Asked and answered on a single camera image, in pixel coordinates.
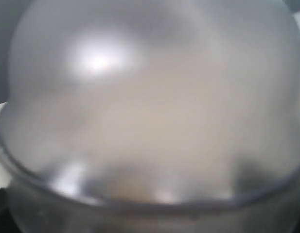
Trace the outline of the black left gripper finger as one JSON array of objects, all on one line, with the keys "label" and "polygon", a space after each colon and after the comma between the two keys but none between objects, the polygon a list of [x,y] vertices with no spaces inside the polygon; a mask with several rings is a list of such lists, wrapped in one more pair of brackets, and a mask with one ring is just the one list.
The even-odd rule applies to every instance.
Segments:
[{"label": "black left gripper finger", "polygon": [[7,207],[7,194],[0,188],[0,233],[21,233]]}]

